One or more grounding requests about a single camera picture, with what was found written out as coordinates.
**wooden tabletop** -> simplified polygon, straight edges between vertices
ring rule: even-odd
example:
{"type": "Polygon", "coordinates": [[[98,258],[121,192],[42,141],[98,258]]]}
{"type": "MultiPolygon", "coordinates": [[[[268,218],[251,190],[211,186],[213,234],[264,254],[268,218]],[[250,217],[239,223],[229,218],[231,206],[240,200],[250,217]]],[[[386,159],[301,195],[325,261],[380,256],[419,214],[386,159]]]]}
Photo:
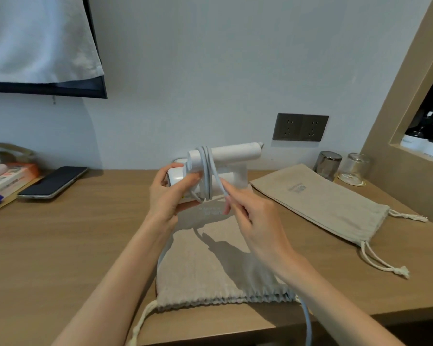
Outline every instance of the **wooden tabletop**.
{"type": "MultiPolygon", "coordinates": [[[[249,178],[266,173],[252,171],[249,178]]],[[[53,201],[16,201],[0,210],[0,345],[52,342],[140,226],[154,174],[92,171],[53,201]]],[[[347,187],[412,213],[371,184],[347,187]]],[[[381,258],[409,268],[405,280],[366,264],[352,244],[280,205],[278,210],[295,250],[365,312],[383,323],[433,318],[432,223],[389,217],[372,239],[381,258]]],[[[153,299],[154,283],[135,322],[153,299]]],[[[299,327],[304,317],[295,303],[203,306],[150,315],[139,344],[261,342],[299,327]]]]}

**white hair dryer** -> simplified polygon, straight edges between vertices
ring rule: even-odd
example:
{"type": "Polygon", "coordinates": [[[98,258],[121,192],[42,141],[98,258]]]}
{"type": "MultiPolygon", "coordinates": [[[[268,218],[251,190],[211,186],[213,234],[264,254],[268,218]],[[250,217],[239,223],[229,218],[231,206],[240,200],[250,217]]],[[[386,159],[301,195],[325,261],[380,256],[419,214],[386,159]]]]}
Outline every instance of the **white hair dryer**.
{"type": "Polygon", "coordinates": [[[247,166],[242,162],[258,159],[263,143],[253,142],[225,147],[197,147],[187,153],[186,158],[176,159],[185,164],[168,170],[170,186],[182,180],[187,173],[203,172],[202,180],[183,196],[180,203],[211,200],[213,196],[225,194],[220,178],[237,188],[248,186],[247,166]]]}

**television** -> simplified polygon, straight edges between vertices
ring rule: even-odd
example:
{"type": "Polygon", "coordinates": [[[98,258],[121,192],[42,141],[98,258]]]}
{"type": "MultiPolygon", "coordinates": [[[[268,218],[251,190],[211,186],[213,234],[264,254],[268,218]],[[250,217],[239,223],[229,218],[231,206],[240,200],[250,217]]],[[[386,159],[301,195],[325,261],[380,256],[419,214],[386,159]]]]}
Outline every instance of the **television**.
{"type": "MultiPolygon", "coordinates": [[[[91,17],[90,4],[88,0],[83,0],[83,7],[85,8],[91,34],[93,35],[96,50],[99,54],[98,43],[96,42],[95,29],[93,27],[93,19],[91,17]]],[[[108,97],[106,93],[106,86],[104,85],[104,76],[98,76],[88,80],[45,84],[0,82],[0,92],[48,94],[51,96],[75,96],[91,98],[108,97]]]]}

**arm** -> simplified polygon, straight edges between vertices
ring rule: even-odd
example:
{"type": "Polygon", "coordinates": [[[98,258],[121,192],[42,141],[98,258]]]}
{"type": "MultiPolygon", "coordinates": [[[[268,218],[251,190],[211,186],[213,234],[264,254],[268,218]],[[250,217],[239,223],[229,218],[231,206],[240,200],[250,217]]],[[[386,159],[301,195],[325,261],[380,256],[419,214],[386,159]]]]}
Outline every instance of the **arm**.
{"type": "Polygon", "coordinates": [[[222,182],[229,193],[225,213],[233,209],[250,250],[301,296],[336,342],[356,346],[402,345],[292,249],[272,201],[222,182]]]}
{"type": "Polygon", "coordinates": [[[135,306],[178,221],[176,213],[197,202],[179,204],[200,179],[189,174],[173,187],[164,187],[171,164],[162,168],[150,187],[150,210],[114,265],[64,328],[53,346],[123,345],[135,306]]]}

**forearm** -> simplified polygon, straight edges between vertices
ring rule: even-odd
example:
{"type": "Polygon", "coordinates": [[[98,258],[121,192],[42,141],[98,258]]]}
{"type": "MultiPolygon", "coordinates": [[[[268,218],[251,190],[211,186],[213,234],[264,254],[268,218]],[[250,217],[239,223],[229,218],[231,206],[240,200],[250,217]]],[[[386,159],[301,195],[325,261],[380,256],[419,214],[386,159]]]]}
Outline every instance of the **forearm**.
{"type": "Polygon", "coordinates": [[[144,222],[54,346],[122,345],[168,231],[144,222]]]}
{"type": "Polygon", "coordinates": [[[403,345],[324,279],[306,259],[286,259],[276,274],[291,286],[340,345],[403,345]]]}

